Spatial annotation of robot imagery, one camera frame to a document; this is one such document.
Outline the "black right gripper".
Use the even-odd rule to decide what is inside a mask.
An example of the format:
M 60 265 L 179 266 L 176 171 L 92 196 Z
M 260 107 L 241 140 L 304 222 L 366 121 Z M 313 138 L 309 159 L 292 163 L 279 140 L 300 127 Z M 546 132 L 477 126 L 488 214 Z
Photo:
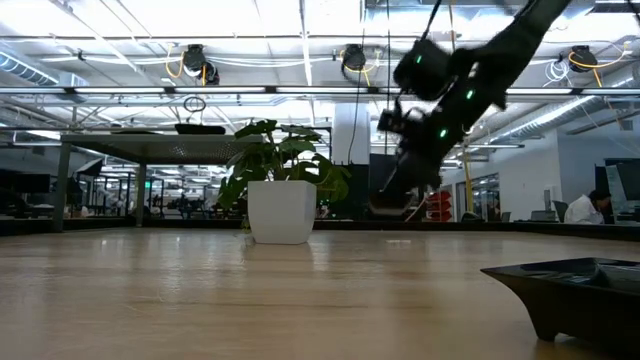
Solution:
M 441 186 L 440 168 L 453 146 L 450 129 L 445 125 L 400 124 L 393 130 L 401 136 L 398 159 L 379 195 L 395 198 L 408 192 L 410 201 L 422 201 Z

